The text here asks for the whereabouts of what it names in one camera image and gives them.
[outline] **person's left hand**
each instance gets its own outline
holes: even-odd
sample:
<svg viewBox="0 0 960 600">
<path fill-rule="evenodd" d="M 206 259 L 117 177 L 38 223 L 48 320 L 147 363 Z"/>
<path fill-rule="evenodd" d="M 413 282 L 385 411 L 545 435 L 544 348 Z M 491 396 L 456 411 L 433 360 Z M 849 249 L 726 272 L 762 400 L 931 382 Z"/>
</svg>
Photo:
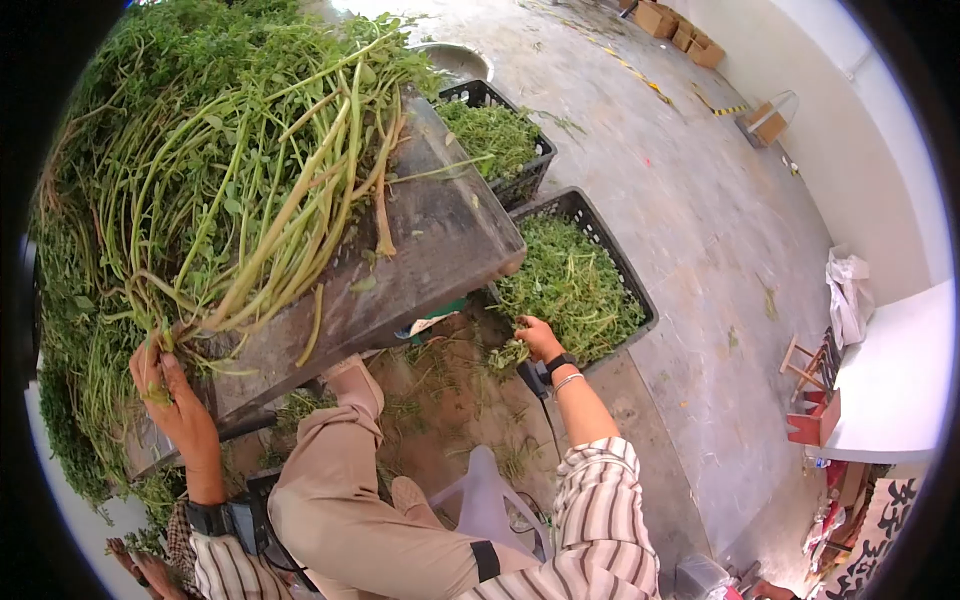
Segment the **person's left hand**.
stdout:
<svg viewBox="0 0 960 600">
<path fill-rule="evenodd" d="M 127 552 L 127 546 L 124 545 L 123 540 L 119 538 L 108 538 L 107 549 L 110 551 L 110 554 L 113 555 L 113 558 L 130 572 L 133 568 L 133 559 L 130 558 L 130 554 Z"/>
<path fill-rule="evenodd" d="M 158 591 L 164 600 L 186 600 L 183 590 L 170 580 L 167 563 L 147 552 L 134 552 L 133 555 L 143 576 L 150 582 L 150 587 Z"/>
</svg>

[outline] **striped shirt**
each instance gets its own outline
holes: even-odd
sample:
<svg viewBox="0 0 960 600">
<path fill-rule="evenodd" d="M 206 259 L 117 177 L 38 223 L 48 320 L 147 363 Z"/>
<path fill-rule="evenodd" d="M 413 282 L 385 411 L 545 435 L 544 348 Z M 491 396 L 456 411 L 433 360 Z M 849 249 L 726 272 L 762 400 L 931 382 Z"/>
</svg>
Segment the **striped shirt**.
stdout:
<svg viewBox="0 0 960 600">
<path fill-rule="evenodd" d="M 570 448 L 557 468 L 556 556 L 540 566 L 494 577 L 458 600 L 659 598 L 659 561 L 640 511 L 639 461 L 622 438 Z M 197 585 L 210 600 L 290 598 L 260 558 L 229 536 L 194 534 Z"/>
</svg>

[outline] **chopped greens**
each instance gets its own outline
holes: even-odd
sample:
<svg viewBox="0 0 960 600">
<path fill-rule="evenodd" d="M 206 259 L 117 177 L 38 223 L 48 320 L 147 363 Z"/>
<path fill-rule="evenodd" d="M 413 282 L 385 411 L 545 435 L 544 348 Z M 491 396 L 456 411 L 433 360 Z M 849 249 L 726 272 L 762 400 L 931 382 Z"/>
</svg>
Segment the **chopped greens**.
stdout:
<svg viewBox="0 0 960 600">
<path fill-rule="evenodd" d="M 493 155 L 477 162 L 487 181 L 512 180 L 523 165 L 537 157 L 540 126 L 507 107 L 468 107 L 460 100 L 437 106 L 437 114 L 471 158 Z M 448 138 L 447 145 L 453 141 Z"/>
<path fill-rule="evenodd" d="M 495 309 L 511 320 L 533 315 L 584 366 L 609 354 L 636 333 L 643 308 L 620 282 L 610 256 L 565 217 L 534 215 L 519 224 L 527 257 L 519 271 L 496 282 Z M 515 359 L 520 348 L 504 348 Z"/>
</svg>

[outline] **black smartwatch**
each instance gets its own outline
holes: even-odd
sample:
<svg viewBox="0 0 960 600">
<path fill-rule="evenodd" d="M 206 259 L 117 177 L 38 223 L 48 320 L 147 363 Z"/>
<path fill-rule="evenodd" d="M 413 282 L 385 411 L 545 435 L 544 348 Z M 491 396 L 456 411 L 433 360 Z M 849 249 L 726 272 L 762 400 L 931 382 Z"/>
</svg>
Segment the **black smartwatch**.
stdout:
<svg viewBox="0 0 960 600">
<path fill-rule="evenodd" d="M 186 503 L 186 520 L 190 529 L 217 538 L 233 533 L 233 521 L 230 518 L 228 504 L 206 506 L 196 502 Z"/>
<path fill-rule="evenodd" d="M 563 365 L 573 365 L 574 367 L 576 367 L 577 366 L 576 357 L 573 354 L 570 354 L 569 352 L 564 352 L 563 354 L 551 360 L 545 365 L 546 374 L 547 375 L 553 374 L 554 371 L 556 371 Z"/>
</svg>

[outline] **wrist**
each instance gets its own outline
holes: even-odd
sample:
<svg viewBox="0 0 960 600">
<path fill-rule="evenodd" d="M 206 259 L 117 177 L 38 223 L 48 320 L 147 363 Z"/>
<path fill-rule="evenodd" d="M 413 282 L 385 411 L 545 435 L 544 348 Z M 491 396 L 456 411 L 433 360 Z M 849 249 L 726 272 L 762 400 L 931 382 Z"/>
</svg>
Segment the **wrist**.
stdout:
<svg viewBox="0 0 960 600">
<path fill-rule="evenodd" d="M 580 370 L 577 369 L 576 365 L 560 365 L 550 373 L 550 379 L 553 381 L 553 385 L 556 386 L 567 377 L 578 372 L 580 372 Z"/>
<path fill-rule="evenodd" d="M 190 501 L 195 504 L 213 506 L 226 502 L 227 492 L 219 463 L 213 467 L 187 467 L 186 491 Z"/>
<path fill-rule="evenodd" d="M 566 352 L 566 350 L 564 350 L 564 347 L 560 345 L 560 342 L 557 342 L 555 345 L 545 348 L 544 351 L 541 353 L 541 356 L 543 357 L 543 362 L 548 363 L 554 358 L 557 358 L 558 356 L 563 354 L 564 352 Z"/>
</svg>

